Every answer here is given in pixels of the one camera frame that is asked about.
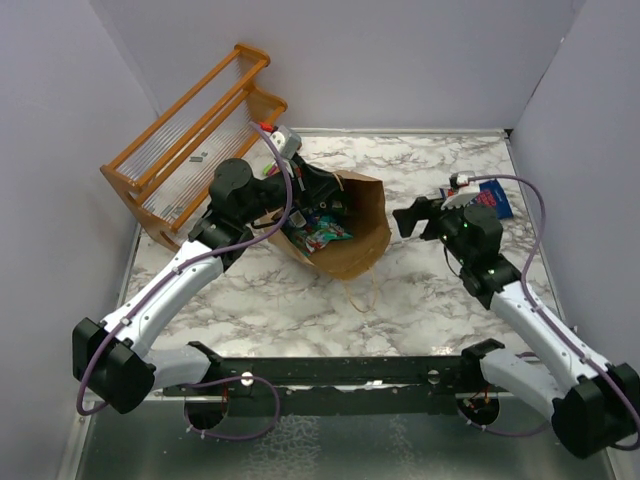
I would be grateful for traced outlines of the brown paper bag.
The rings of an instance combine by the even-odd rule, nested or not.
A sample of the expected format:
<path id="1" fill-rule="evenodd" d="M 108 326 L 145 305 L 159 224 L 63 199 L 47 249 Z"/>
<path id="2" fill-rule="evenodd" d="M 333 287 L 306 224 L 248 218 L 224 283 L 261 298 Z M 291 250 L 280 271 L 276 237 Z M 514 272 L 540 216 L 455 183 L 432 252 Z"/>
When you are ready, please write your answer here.
<path id="1" fill-rule="evenodd" d="M 270 236 L 268 241 L 296 261 L 341 281 L 353 308 L 367 313 L 374 309 L 378 299 L 377 281 L 372 281 L 373 299 L 366 308 L 354 301 L 349 282 L 365 273 L 372 274 L 374 265 L 389 245 L 391 231 L 385 212 L 383 182 L 350 171 L 337 171 L 333 179 L 338 182 L 338 192 L 346 196 L 342 202 L 346 216 L 336 222 L 345 231 L 344 235 L 325 246 L 316 243 L 311 253 L 283 232 Z"/>

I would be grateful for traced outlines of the dark blue chilli snack bag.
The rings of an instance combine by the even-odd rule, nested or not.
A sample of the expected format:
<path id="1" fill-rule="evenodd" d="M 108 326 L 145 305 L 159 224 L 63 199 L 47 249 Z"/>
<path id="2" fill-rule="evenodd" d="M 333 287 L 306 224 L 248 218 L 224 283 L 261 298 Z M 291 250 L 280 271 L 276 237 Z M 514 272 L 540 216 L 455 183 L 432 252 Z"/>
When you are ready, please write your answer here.
<path id="1" fill-rule="evenodd" d="M 481 189 L 480 194 L 469 204 L 474 203 L 492 208 L 495 211 L 497 218 L 500 220 L 510 219 L 513 217 L 512 208 L 507 195 L 497 180 L 488 180 L 478 184 Z M 440 193 L 444 201 L 448 196 L 453 194 L 451 187 L 447 190 L 441 188 Z"/>

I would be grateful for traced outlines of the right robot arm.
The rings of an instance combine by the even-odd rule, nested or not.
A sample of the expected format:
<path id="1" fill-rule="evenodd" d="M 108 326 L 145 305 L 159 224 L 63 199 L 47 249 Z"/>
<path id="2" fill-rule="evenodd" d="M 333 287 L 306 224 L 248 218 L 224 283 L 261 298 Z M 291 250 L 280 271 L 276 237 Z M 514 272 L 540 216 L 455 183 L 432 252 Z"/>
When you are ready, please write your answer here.
<path id="1" fill-rule="evenodd" d="M 393 213 L 401 237 L 424 221 L 425 241 L 438 240 L 461 265 L 467 292 L 496 314 L 538 358 L 534 366 L 489 341 L 465 350 L 461 383 L 481 391 L 501 387 L 548 421 L 560 443 L 584 459 L 602 449 L 626 449 L 639 432 L 639 376 L 614 365 L 582 342 L 540 302 L 519 271 L 501 253 L 503 227 L 482 204 L 447 208 L 441 199 L 417 198 Z"/>

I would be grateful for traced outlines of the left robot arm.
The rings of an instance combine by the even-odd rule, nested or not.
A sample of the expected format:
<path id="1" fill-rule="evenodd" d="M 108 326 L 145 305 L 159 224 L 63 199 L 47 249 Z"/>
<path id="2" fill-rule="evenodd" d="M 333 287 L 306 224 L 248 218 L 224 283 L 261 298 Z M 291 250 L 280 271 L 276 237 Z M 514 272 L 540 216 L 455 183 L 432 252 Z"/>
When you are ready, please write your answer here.
<path id="1" fill-rule="evenodd" d="M 259 243 L 253 234 L 259 218 L 274 210 L 281 213 L 277 222 L 262 224 L 261 237 L 267 239 L 286 223 L 293 208 L 329 207 L 344 191 L 338 174 L 314 167 L 299 155 L 276 162 L 278 174 L 258 179 L 247 161 L 222 161 L 209 186 L 205 213 L 170 263 L 128 303 L 98 322 L 84 318 L 74 327 L 72 374 L 80 383 L 79 414 L 100 410 L 84 407 L 86 391 L 126 414 L 154 390 L 189 384 L 206 395 L 218 388 L 221 371 L 204 351 L 186 346 L 157 356 L 152 346 L 196 293 Z"/>

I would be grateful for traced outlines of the green red snack bag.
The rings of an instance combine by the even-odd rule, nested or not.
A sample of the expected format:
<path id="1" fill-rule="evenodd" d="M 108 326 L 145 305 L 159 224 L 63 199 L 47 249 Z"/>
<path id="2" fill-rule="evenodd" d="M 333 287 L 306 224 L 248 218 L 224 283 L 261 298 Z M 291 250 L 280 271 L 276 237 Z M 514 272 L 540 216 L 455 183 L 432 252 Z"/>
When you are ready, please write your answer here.
<path id="1" fill-rule="evenodd" d="M 306 257 L 324 249 L 331 242 L 352 238 L 353 235 L 331 215 L 309 216 L 304 226 L 294 227 L 288 233 L 289 241 Z"/>

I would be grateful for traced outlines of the orange wooden rack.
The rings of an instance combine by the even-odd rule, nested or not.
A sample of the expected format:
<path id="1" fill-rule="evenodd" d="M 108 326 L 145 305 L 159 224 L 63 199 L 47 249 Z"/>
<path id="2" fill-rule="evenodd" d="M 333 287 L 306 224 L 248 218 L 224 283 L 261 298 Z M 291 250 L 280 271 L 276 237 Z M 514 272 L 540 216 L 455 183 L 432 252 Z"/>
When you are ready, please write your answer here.
<path id="1" fill-rule="evenodd" d="M 256 123 L 273 125 L 284 99 L 257 78 L 271 63 L 236 44 L 216 66 L 100 171 L 146 234 L 175 251 L 208 197 L 215 168 L 247 154 Z"/>

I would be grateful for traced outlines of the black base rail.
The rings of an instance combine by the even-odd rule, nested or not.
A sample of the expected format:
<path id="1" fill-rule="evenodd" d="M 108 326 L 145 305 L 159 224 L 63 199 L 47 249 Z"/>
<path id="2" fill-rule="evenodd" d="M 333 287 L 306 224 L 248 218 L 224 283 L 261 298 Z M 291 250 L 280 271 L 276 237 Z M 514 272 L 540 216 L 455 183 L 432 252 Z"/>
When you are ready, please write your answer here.
<path id="1" fill-rule="evenodd" d="M 232 381 L 200 388 L 179 384 L 163 394 L 224 399 L 234 416 L 266 416 L 276 399 L 283 415 L 454 415 L 459 399 L 488 387 L 474 347 L 449 356 L 223 357 L 192 345 L 211 361 L 203 382 Z"/>

